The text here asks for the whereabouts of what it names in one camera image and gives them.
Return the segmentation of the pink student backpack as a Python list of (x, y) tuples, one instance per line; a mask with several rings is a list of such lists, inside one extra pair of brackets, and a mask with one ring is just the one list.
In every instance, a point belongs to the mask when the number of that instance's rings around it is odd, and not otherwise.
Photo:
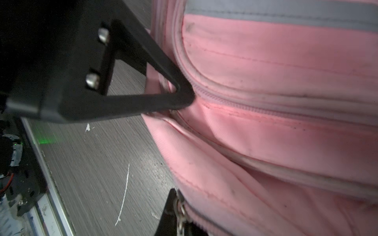
[(180, 236), (378, 233), (377, 1), (153, 1), (192, 85), (143, 119)]

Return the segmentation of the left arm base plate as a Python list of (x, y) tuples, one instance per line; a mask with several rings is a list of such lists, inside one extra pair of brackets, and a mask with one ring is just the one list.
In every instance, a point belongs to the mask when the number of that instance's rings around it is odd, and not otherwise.
[(47, 183), (33, 141), (20, 118), (1, 116), (1, 197), (16, 215), (29, 212), (45, 194)]

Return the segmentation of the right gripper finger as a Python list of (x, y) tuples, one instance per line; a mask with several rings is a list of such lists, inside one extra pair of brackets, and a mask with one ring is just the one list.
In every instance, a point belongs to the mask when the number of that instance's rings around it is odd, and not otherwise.
[(177, 191), (170, 189), (154, 236), (179, 236), (179, 199)]

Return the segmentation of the aluminium front rail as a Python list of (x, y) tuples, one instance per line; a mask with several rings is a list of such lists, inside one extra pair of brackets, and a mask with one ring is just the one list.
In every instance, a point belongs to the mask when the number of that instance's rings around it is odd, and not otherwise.
[(1, 115), (1, 235), (75, 234), (27, 121)]

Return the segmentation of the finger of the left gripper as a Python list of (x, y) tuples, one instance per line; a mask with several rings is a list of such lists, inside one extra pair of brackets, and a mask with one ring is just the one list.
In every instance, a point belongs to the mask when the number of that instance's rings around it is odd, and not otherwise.
[(136, 19), (79, 20), (59, 29), (59, 122), (103, 121), (180, 110), (194, 91)]

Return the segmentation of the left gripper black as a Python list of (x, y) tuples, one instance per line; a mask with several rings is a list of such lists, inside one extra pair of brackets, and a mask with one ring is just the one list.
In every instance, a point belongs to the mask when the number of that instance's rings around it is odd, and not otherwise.
[(98, 30), (124, 19), (123, 1), (1, 1), (1, 110), (54, 123), (118, 119), (107, 96), (114, 58)]

